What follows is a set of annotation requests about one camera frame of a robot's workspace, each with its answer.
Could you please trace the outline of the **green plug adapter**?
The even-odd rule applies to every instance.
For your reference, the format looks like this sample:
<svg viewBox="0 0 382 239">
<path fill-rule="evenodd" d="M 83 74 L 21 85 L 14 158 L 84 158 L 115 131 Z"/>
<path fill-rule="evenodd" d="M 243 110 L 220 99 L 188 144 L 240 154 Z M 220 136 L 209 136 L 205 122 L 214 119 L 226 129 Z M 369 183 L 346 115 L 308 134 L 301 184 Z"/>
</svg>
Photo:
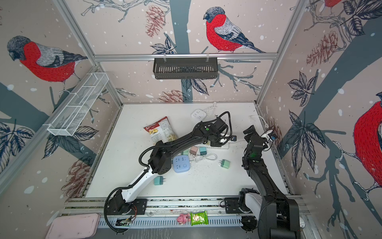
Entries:
<svg viewBox="0 0 382 239">
<path fill-rule="evenodd" d="M 230 161 L 229 161 L 229 160 L 225 160 L 225 159 L 223 159 L 223 160 L 221 160 L 221 161 L 219 162 L 219 165 L 220 165 L 220 167 L 222 167 L 222 168 L 229 169 L 229 168 L 230 168 Z"/>
<path fill-rule="evenodd" d="M 189 152 L 190 152 L 190 150 L 189 150 L 189 149 L 186 149 L 186 150 L 184 150 L 184 151 L 182 152 L 182 155 L 188 155 Z"/>
</svg>

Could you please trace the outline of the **red white snack bag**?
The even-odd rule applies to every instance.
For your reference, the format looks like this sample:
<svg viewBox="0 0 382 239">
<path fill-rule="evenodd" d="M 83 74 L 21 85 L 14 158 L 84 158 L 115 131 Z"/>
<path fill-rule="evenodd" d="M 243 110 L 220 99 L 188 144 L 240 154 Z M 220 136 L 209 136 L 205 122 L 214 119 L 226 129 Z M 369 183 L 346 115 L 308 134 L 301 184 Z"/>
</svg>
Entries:
<svg viewBox="0 0 382 239">
<path fill-rule="evenodd" d="M 166 143 L 178 139 L 171 127 L 168 117 L 164 117 L 157 122 L 144 127 L 144 129 L 149 133 L 154 145 L 159 141 Z"/>
</svg>

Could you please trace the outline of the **white colourful power strip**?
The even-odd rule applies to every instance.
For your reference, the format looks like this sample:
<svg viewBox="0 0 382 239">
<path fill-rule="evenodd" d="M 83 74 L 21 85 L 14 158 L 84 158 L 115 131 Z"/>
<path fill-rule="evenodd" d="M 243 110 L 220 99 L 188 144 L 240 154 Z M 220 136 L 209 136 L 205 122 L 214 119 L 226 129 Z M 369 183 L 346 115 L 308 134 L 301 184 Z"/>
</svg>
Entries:
<svg viewBox="0 0 382 239">
<path fill-rule="evenodd" d="M 226 143 L 225 145 L 222 145 L 219 142 L 211 142 L 210 140 L 208 140 L 207 143 L 204 144 L 204 146 L 207 148 L 212 148 L 212 149 L 229 149 L 228 143 Z"/>
</svg>

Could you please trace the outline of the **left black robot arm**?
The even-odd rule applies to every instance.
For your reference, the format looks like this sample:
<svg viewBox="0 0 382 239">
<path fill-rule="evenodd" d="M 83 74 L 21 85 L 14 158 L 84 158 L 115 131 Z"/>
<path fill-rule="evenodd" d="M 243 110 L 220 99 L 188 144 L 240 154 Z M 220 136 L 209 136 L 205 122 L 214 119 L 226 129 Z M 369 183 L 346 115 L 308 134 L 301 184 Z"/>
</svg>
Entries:
<svg viewBox="0 0 382 239">
<path fill-rule="evenodd" d="M 107 196 L 103 208 L 104 216 L 124 215 L 133 208 L 133 201 L 138 194 L 158 175 L 167 173 L 172 167 L 172 160 L 179 153 L 195 145 L 210 142 L 221 147 L 232 138 L 231 114 L 223 112 L 217 118 L 197 123 L 193 130 L 170 142 L 157 142 L 144 150 L 138 162 L 143 171 L 128 186 L 117 187 Z"/>
</svg>

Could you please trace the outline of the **teal plug adapter upper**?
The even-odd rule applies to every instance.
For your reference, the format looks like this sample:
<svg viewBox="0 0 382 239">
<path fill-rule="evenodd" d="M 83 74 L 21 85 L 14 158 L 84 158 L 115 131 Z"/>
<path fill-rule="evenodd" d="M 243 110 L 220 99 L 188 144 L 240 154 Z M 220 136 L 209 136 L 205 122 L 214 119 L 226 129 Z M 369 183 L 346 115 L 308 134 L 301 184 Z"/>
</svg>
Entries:
<svg viewBox="0 0 382 239">
<path fill-rule="evenodd" d="M 199 153 L 201 156 L 207 155 L 207 148 L 206 147 L 200 147 Z"/>
</svg>

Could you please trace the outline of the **teal plug adapter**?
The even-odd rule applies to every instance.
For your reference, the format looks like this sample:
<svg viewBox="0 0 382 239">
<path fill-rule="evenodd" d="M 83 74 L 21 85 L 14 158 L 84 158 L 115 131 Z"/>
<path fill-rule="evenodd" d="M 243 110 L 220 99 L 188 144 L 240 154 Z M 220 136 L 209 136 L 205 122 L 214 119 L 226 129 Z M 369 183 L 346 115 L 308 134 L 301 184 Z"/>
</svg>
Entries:
<svg viewBox="0 0 382 239">
<path fill-rule="evenodd" d="M 199 153 L 201 156 L 207 155 L 207 148 L 206 147 L 200 147 Z"/>
<path fill-rule="evenodd" d="M 154 179 L 154 185 L 155 186 L 159 186 L 159 185 L 163 185 L 163 184 L 164 184 L 164 177 L 163 176 L 157 176 Z"/>
</svg>

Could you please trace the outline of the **pink plug adapter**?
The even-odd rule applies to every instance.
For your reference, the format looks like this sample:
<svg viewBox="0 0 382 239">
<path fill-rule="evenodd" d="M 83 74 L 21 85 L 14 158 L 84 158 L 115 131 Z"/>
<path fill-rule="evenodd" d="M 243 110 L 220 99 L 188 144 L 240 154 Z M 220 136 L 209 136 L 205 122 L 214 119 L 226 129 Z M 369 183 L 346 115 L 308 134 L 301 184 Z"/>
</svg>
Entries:
<svg viewBox="0 0 382 239">
<path fill-rule="evenodd" d="M 196 156 L 198 154 L 199 148 L 196 146 L 193 146 L 190 148 L 190 154 L 193 156 Z"/>
</svg>

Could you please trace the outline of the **teal plug adapter front left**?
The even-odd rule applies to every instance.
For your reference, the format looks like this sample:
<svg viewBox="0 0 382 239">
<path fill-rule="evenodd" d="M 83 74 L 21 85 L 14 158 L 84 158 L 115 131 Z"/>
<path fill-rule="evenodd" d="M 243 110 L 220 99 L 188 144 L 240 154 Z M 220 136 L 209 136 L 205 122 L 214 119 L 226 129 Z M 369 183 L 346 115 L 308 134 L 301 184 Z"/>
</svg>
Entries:
<svg viewBox="0 0 382 239">
<path fill-rule="evenodd" d="M 164 177 L 163 176 L 157 176 L 154 179 L 154 185 L 155 186 L 159 186 L 159 185 L 163 185 L 163 184 L 164 184 Z"/>
</svg>

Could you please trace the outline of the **small white power strip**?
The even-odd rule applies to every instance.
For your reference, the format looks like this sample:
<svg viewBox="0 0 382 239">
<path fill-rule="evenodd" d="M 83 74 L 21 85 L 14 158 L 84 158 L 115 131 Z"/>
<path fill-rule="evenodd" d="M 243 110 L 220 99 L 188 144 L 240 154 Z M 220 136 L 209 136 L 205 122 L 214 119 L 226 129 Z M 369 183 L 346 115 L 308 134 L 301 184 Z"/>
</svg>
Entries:
<svg viewBox="0 0 382 239">
<path fill-rule="evenodd" d="M 207 114 L 204 110 L 196 109 L 191 113 L 191 118 L 194 122 L 203 121 L 207 117 Z"/>
</svg>

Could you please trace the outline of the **blue cube power socket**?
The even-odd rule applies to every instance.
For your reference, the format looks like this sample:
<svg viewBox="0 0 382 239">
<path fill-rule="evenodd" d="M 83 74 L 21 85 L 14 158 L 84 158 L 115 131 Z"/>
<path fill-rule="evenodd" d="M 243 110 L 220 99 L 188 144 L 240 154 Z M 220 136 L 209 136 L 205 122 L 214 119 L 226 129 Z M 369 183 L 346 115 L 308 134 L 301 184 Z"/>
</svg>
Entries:
<svg viewBox="0 0 382 239">
<path fill-rule="evenodd" d="M 187 172 L 190 168 L 190 159 L 188 155 L 178 155 L 173 158 L 173 169 L 176 173 Z"/>
</svg>

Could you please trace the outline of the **green snack packet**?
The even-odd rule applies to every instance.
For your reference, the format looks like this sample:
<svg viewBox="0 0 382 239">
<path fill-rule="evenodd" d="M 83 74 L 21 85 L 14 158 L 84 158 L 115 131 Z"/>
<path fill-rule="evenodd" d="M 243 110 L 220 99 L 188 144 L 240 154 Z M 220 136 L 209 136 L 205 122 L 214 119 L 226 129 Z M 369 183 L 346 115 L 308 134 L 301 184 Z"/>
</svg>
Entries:
<svg viewBox="0 0 382 239">
<path fill-rule="evenodd" d="M 207 211 L 199 212 L 199 213 L 190 213 L 191 225 L 208 225 L 208 213 Z"/>
</svg>

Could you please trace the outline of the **pink pig toy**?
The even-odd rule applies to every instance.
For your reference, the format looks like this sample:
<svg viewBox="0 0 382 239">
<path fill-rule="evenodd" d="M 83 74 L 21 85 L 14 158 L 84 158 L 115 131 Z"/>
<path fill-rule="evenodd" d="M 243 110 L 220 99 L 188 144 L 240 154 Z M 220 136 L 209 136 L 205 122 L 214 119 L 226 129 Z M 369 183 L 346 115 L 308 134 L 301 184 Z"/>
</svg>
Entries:
<svg viewBox="0 0 382 239">
<path fill-rule="evenodd" d="M 177 218 L 177 223 L 179 225 L 185 225 L 191 221 L 191 215 L 190 214 L 180 214 Z"/>
</svg>

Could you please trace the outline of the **pink plastic tray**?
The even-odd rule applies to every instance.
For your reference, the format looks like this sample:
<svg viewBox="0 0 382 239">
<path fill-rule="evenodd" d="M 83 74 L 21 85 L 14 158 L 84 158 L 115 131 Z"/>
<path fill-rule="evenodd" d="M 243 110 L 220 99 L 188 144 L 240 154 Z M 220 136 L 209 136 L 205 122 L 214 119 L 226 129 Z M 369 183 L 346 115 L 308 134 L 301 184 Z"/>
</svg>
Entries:
<svg viewBox="0 0 382 239">
<path fill-rule="evenodd" d="M 100 214 L 58 217 L 53 220 L 46 239 L 86 239 L 96 234 Z"/>
</svg>

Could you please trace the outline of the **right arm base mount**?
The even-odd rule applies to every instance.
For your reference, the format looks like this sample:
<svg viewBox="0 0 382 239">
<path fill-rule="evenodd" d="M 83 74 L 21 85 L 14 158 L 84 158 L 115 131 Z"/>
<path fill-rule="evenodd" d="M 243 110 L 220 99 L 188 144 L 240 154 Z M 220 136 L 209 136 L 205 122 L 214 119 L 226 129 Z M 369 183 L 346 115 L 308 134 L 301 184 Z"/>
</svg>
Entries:
<svg viewBox="0 0 382 239">
<path fill-rule="evenodd" d="M 244 205 L 243 200 L 238 197 L 228 197 L 223 200 L 226 214 L 251 214 L 252 211 Z"/>
</svg>

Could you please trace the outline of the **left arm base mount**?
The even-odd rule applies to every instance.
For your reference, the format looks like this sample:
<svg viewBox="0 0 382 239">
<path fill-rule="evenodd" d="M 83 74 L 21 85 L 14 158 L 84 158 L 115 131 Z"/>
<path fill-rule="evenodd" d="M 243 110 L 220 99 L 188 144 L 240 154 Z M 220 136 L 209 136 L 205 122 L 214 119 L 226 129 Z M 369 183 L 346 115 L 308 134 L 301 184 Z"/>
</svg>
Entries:
<svg viewBox="0 0 382 239">
<path fill-rule="evenodd" d="M 123 199 L 112 198 L 107 202 L 105 211 L 107 215 L 144 215 L 147 206 L 147 199 L 135 199 L 126 203 Z"/>
</svg>

